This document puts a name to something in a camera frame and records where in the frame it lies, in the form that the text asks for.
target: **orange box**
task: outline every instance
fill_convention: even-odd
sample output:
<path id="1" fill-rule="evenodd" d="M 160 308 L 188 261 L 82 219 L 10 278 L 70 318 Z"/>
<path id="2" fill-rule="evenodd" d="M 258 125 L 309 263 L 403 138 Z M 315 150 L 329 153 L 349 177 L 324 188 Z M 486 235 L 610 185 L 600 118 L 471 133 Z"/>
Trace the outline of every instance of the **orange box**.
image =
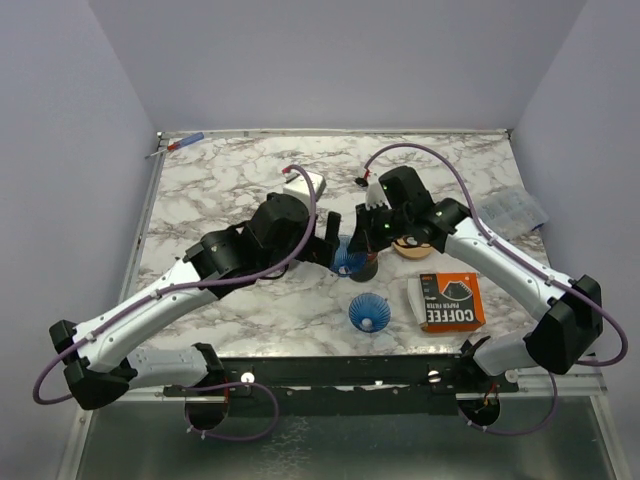
<path id="1" fill-rule="evenodd" d="M 428 333 L 471 332 L 485 324 L 475 273 L 425 273 L 420 275 Z"/>

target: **white marble surface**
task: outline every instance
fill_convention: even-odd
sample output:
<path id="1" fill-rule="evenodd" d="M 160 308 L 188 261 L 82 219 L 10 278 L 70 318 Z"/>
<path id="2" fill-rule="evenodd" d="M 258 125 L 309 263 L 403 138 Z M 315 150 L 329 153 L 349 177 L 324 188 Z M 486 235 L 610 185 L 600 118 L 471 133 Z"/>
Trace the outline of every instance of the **white marble surface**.
<path id="1" fill-rule="evenodd" d="M 249 219 L 267 192 L 279 191 L 283 182 L 280 171 L 290 163 L 326 176 L 319 223 L 324 226 L 328 210 L 337 211 L 343 218 L 341 233 L 350 234 L 355 225 L 354 207 L 364 201 L 364 193 L 353 179 L 376 150 L 404 141 L 428 145 L 451 159 L 475 200 L 521 184 L 509 142 L 500 134 L 207 138 L 172 153 L 165 161 L 142 253 L 139 286 L 163 273 L 176 256 L 182 256 L 208 231 Z M 387 152 L 372 170 L 382 174 L 401 164 L 416 168 L 434 199 L 450 196 L 463 201 L 448 170 L 422 152 Z M 547 263 L 537 234 L 514 243 Z M 419 273 L 472 269 L 437 252 L 412 262 L 387 250 L 379 259 L 377 276 L 363 284 L 338 278 L 317 265 L 300 264 L 277 282 L 258 282 L 183 317 L 146 346 L 174 349 L 205 342 L 223 356 L 457 351 L 469 334 L 422 332 L 406 298 L 406 282 Z M 510 332 L 532 322 L 495 284 L 482 275 L 479 283 L 487 324 L 471 334 L 472 339 Z M 391 322 L 381 332 L 360 332 L 348 319 L 349 303 L 363 292 L 377 293 L 389 301 Z"/>

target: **screw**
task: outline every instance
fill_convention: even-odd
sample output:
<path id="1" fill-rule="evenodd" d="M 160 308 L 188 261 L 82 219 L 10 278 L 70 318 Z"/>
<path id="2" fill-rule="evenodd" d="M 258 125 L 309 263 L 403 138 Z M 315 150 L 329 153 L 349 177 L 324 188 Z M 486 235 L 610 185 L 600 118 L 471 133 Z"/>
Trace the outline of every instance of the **screw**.
<path id="1" fill-rule="evenodd" d="M 506 378 L 509 383 L 516 383 L 518 381 L 518 372 L 515 370 L 507 370 L 504 372 L 504 378 Z"/>
<path id="2" fill-rule="evenodd" d="M 244 372 L 240 377 L 242 383 L 253 383 L 256 381 L 256 377 L 251 372 Z"/>

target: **blue pour-over cone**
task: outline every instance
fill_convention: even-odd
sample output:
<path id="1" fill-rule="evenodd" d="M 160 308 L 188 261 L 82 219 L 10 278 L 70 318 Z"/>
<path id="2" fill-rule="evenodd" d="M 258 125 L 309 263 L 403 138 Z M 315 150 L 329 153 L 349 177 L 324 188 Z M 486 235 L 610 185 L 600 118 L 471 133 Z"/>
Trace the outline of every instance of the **blue pour-over cone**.
<path id="1" fill-rule="evenodd" d="M 347 247 L 351 241 L 349 235 L 340 235 L 340 246 L 336 250 L 336 255 L 331 265 L 331 271 L 341 277 L 348 277 L 359 272 L 367 263 L 367 254 L 363 252 L 348 253 Z"/>
<path id="2" fill-rule="evenodd" d="M 375 293 L 363 293 L 349 305 L 349 319 L 354 327 L 366 333 L 379 332 L 391 319 L 387 301 Z"/>

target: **lavender wall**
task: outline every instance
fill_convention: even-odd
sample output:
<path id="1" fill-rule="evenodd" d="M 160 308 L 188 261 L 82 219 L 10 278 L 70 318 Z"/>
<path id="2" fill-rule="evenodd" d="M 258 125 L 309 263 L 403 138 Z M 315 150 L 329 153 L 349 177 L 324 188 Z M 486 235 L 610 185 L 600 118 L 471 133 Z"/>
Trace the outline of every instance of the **lavender wall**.
<path id="1" fill-rule="evenodd" d="M 584 0 L 89 0 L 161 130 L 514 127 Z"/>
<path id="2" fill-rule="evenodd" d="M 605 369 L 605 377 L 634 478 L 640 478 L 638 18 L 637 0 L 590 0 L 514 134 L 525 184 L 551 216 L 544 240 L 554 266 L 597 278 L 607 309 L 629 336 L 629 356 Z M 606 329 L 601 356 L 618 349 Z"/>
<path id="3" fill-rule="evenodd" d="M 157 138 L 84 0 L 5 2 L 0 65 L 0 477 L 51 479 L 76 407 L 31 401 L 47 330 L 116 301 Z"/>

